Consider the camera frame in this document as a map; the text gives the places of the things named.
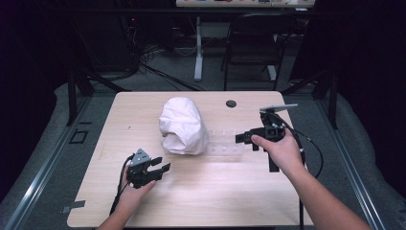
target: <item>wooden tabletop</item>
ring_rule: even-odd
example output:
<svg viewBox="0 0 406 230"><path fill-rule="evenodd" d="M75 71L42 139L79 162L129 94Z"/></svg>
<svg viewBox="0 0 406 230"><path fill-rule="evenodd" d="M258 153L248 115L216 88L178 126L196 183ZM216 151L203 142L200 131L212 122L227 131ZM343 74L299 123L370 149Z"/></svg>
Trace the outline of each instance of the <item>wooden tabletop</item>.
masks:
<svg viewBox="0 0 406 230"><path fill-rule="evenodd" d="M194 101L210 133L200 155L165 155L159 117L173 97ZM233 100L236 107L228 107ZM279 92L125 92L116 96L76 201L71 227L99 226L117 192L125 159L142 148L164 157L169 172L145 196L126 226L224 227L299 224L299 198L282 172L268 171L267 153L235 144L235 134L262 127L259 108L284 104ZM288 111L279 112L290 124ZM304 212L304 224L312 224Z"/></svg>
<svg viewBox="0 0 406 230"><path fill-rule="evenodd" d="M260 3L259 0L176 0L177 7L189 8L312 8L315 0L270 0Z"/></svg>

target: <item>person's right hand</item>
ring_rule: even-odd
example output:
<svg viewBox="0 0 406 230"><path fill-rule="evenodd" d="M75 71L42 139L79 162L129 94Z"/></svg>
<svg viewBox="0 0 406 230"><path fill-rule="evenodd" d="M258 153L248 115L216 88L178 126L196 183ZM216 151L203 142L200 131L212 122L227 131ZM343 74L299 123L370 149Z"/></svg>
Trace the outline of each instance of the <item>person's right hand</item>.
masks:
<svg viewBox="0 0 406 230"><path fill-rule="evenodd" d="M272 160L285 173L293 173L303 168L302 158L293 134L285 129L285 135L279 142L271 142L258 135L253 135L251 140L254 144L266 149Z"/></svg>

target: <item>gray floor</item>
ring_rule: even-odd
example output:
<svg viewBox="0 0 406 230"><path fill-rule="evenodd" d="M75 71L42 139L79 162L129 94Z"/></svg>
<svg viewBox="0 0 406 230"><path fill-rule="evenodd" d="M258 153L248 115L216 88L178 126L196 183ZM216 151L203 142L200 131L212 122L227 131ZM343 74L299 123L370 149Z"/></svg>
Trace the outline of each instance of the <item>gray floor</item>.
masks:
<svg viewBox="0 0 406 230"><path fill-rule="evenodd" d="M291 40L283 63L278 90L288 87L288 76L296 52L300 46ZM183 54L190 50L180 50ZM203 80L193 80L195 53L189 56L159 51L147 62L148 66L161 70L182 81L198 85L208 91L221 91L223 75L220 72L222 42L209 40L204 47ZM234 68L231 76L247 76L258 69ZM175 91L187 90L168 84L164 79L145 69L130 78L114 81L132 91ZM266 72L261 79L267 78ZM38 143L24 172L15 182L8 196L0 205L0 228L19 229L70 229L66 224L69 213L61 212L75 200L87 164L97 144L102 126L114 100L114 92L104 85L92 82L96 93L92 98L79 96L79 116L67 127L68 98L67 86L57 91L57 106L47 129ZM235 82L230 90L269 90L270 86ZM322 150L325 164L319 180L355 213L368 221L374 229L406 229L402 227L405 214L405 200L382 178L374 165L373 148L368 134L352 112L345 99L339 97L337 108L338 130L331 128L326 120L326 102L313 101L309 96L309 85L295 95L284 97L287 104L299 106L291 109L294 127L309 136ZM76 130L86 131L82 144L70 143ZM305 139L306 162L315 173L320 167L320 157ZM38 190L35 185L42 185ZM297 226L277 229L298 229Z"/></svg>

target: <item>hand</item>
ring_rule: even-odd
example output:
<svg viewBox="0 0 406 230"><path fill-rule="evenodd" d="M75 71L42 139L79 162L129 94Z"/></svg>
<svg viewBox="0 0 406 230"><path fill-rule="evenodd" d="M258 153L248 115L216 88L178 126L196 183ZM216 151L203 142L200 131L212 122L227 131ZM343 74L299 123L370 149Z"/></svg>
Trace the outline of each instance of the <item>hand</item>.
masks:
<svg viewBox="0 0 406 230"><path fill-rule="evenodd" d="M139 189L132 188L129 185L125 186L128 183L128 180L126 179L127 171L128 166L125 166L122 178L122 189L124 187L125 188L122 194L120 195L120 201L117 204L116 210L132 214L140 205L143 196L154 187L156 181L153 180L148 184L146 184L146 186L143 186Z"/></svg>
<svg viewBox="0 0 406 230"><path fill-rule="evenodd" d="M258 135L253 135L251 140L254 144L266 149L275 164L285 174L304 168L298 143L289 129L285 129L285 135L279 142L271 142Z"/></svg>

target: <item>white cloth bundle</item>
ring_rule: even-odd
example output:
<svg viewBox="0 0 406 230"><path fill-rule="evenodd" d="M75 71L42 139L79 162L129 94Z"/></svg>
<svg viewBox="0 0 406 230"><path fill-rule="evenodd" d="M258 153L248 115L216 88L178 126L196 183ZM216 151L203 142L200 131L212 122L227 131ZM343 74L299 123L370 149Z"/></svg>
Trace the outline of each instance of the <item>white cloth bundle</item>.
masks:
<svg viewBox="0 0 406 230"><path fill-rule="evenodd" d="M189 98L169 99L159 117L159 128L166 153L197 155L209 145L199 109Z"/></svg>

